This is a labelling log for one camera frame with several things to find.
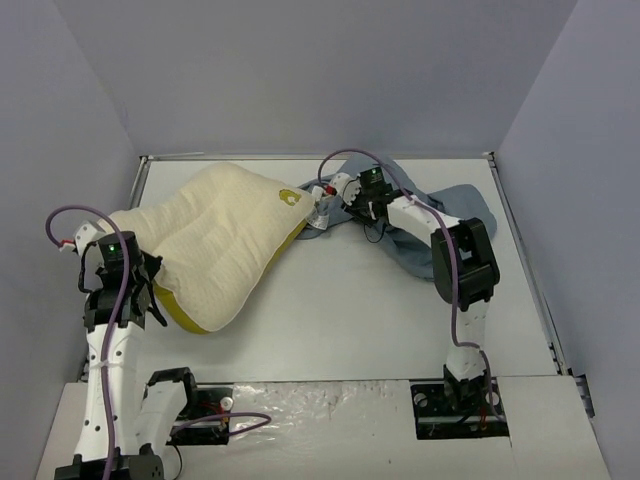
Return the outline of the striped pillowcase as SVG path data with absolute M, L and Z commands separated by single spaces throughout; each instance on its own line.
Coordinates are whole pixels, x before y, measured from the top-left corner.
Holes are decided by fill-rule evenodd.
M 478 218 L 484 223 L 491 237 L 496 234 L 498 229 L 496 218 L 476 187 L 461 184 L 426 193 L 418 189 L 406 171 L 391 157 L 383 156 L 381 161 L 393 171 L 392 176 L 385 177 L 392 186 L 402 186 L 405 190 L 416 194 L 423 203 L 446 215 L 460 219 Z M 319 230 L 307 226 L 297 236 L 299 240 L 327 236 L 333 227 L 354 221 L 353 217 L 341 208 L 341 202 L 338 199 L 322 200 L 318 212 L 328 218 L 327 228 Z M 397 228 L 384 228 L 381 224 L 366 227 L 364 233 L 369 241 L 377 244 L 387 256 L 410 275 L 426 281 L 434 278 L 431 249 L 411 234 Z

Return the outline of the cream white pillow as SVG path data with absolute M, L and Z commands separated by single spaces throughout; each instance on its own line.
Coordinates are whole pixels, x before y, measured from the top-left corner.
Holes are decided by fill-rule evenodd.
M 121 210 L 100 223 L 135 233 L 160 257 L 154 292 L 193 334 L 228 325 L 265 272 L 304 229 L 311 193 L 221 162 L 197 172 L 162 202 Z

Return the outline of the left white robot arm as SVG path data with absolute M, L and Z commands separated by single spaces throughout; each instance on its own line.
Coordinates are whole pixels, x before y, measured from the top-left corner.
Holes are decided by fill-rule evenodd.
M 161 260 L 143 252 L 131 231 L 95 241 L 101 287 L 84 306 L 89 354 L 87 396 L 71 464 L 57 479 L 163 479 L 163 455 L 177 417 L 201 406 L 187 367 L 159 370 L 136 382 L 147 315 L 165 325 L 152 280 Z

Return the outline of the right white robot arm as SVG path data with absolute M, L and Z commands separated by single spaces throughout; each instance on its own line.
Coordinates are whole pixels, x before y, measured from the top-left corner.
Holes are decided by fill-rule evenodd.
M 336 174 L 330 187 L 342 208 L 363 224 L 402 230 L 431 250 L 436 291 L 451 307 L 443 398 L 450 410 L 469 411 L 490 390 L 484 353 L 486 317 L 500 281 L 484 223 L 437 211 L 409 191 L 393 187 L 380 167 L 356 176 Z

